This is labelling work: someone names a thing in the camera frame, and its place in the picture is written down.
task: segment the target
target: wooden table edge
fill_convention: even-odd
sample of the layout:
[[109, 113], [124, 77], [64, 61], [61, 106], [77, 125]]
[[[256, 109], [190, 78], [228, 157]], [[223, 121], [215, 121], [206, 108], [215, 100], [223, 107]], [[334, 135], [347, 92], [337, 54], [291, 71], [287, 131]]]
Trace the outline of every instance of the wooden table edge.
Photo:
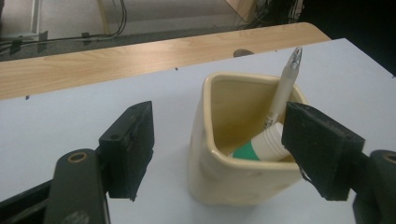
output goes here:
[[237, 49], [261, 53], [329, 40], [301, 22], [2, 62], [0, 99], [229, 59]]

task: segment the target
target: white table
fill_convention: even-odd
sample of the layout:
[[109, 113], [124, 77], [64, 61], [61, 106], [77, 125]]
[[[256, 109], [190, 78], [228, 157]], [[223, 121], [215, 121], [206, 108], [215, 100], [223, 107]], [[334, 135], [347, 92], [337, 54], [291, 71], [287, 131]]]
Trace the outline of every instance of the white table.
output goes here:
[[[191, 125], [205, 77], [216, 71], [279, 76], [293, 49], [179, 67], [0, 101], [0, 200], [51, 179], [65, 153], [98, 146], [130, 105], [153, 102], [154, 157], [134, 203], [109, 199], [112, 223], [354, 223], [347, 202], [327, 202], [303, 180], [250, 207], [206, 206], [188, 192]], [[396, 79], [345, 39], [305, 46], [297, 85], [309, 104], [394, 150]]]

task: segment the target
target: floor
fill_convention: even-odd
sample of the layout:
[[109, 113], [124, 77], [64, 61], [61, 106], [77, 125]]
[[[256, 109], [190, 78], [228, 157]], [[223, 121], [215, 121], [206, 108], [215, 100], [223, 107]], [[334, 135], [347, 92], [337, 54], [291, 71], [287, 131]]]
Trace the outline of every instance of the floor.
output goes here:
[[245, 24], [225, 0], [6, 0], [0, 37], [45, 40], [113, 34], [121, 25], [122, 1], [127, 22], [118, 38], [3, 50], [0, 61], [227, 32]]
[[[111, 33], [120, 25], [120, 0], [7, 0], [1, 36], [32, 33], [35, 3], [39, 4], [37, 30], [48, 31], [48, 38], [102, 34], [104, 27]], [[123, 35], [232, 28], [241, 22], [225, 0], [124, 0], [124, 4], [128, 16]]]

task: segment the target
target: screw hole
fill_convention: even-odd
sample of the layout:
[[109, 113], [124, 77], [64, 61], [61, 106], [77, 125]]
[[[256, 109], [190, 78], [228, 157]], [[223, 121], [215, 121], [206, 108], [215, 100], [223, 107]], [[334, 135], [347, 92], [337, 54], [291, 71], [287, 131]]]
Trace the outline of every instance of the screw hole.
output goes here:
[[384, 155], [385, 160], [396, 163], [396, 155], [395, 154], [386, 154]]
[[76, 152], [75, 154], [69, 156], [67, 160], [72, 163], [77, 163], [77, 162], [85, 161], [85, 159], [87, 159], [87, 156], [88, 155], [85, 152]]
[[254, 54], [252, 51], [248, 50], [248, 49], [237, 49], [236, 51], [233, 52], [233, 56], [235, 58], [237, 57], [242, 57], [242, 56], [247, 56], [250, 54]]
[[111, 139], [118, 139], [120, 136], [118, 134], [113, 134], [110, 136]]

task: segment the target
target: cream ceramic cup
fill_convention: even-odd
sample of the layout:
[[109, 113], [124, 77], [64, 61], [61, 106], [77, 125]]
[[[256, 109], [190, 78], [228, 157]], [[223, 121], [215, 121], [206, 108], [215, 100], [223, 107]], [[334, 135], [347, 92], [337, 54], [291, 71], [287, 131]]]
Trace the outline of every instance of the cream ceramic cup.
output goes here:
[[[262, 131], [278, 81], [279, 77], [239, 73], [207, 77], [191, 134], [189, 189], [195, 199], [207, 204], [252, 205], [301, 178], [292, 157], [283, 161], [227, 157]], [[307, 104], [296, 86], [290, 100]]]

